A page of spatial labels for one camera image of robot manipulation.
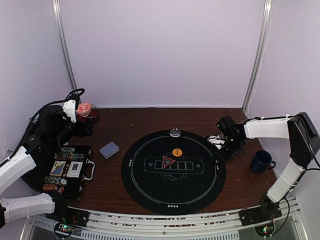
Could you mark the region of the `orange round blind button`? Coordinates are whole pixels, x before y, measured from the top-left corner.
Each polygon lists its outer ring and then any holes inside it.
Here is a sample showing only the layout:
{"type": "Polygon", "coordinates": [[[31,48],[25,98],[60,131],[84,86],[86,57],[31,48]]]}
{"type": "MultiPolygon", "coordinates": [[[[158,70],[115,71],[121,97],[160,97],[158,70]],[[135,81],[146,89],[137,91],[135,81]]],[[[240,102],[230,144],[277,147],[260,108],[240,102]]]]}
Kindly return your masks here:
{"type": "Polygon", "coordinates": [[[180,148],[175,148],[172,150],[172,154],[175,157],[181,157],[183,155],[183,151],[180,148]]]}

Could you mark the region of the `clear acrylic dealer button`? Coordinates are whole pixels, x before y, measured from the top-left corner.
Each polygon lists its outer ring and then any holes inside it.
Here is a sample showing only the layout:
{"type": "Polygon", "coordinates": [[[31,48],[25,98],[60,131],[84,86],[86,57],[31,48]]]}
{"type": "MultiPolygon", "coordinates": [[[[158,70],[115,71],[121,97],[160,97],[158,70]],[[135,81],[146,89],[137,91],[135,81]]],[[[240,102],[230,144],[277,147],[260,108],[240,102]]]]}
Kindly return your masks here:
{"type": "Polygon", "coordinates": [[[181,131],[178,128],[172,128],[169,131],[169,135],[173,138],[178,138],[181,135],[181,131]]]}

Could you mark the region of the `red triangle marker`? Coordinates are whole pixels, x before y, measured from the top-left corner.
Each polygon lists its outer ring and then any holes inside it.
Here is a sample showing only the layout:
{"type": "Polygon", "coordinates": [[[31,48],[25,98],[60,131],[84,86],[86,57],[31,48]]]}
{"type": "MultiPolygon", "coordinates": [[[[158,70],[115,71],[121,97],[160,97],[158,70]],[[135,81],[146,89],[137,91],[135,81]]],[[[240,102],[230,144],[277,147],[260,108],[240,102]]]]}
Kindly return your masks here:
{"type": "Polygon", "coordinates": [[[169,158],[167,156],[162,157],[163,167],[166,168],[167,166],[173,164],[175,162],[174,159],[169,158]]]}

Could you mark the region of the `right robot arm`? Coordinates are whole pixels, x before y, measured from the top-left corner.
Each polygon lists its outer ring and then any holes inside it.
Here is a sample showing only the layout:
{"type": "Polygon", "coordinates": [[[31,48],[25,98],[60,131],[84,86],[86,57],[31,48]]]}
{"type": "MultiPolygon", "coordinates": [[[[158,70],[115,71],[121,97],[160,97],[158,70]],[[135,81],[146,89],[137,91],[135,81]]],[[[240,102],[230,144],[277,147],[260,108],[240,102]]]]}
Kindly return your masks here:
{"type": "Polygon", "coordinates": [[[320,150],[320,134],[310,116],[302,111],[296,115],[255,117],[235,122],[227,115],[217,122],[220,134],[208,137],[215,146],[218,159],[227,162],[242,149],[247,140],[258,139],[264,150],[270,150],[280,161],[277,179],[261,197],[255,217],[269,220],[277,215],[280,201],[293,190],[307,172],[320,150]]]}

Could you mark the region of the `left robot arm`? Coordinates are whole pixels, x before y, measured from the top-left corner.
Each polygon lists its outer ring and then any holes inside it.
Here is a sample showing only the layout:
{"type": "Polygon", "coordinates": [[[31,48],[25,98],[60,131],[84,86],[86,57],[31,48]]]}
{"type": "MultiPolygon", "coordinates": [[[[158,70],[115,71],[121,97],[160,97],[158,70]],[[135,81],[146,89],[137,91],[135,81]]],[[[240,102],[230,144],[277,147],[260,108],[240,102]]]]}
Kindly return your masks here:
{"type": "Polygon", "coordinates": [[[86,226],[89,213],[68,206],[79,199],[90,164],[89,145],[68,146],[72,137],[89,137],[95,111],[80,115],[74,100],[42,107],[30,120],[17,150],[0,164],[0,189],[22,178],[37,195],[0,200],[0,224],[44,214],[55,221],[86,226]]]}

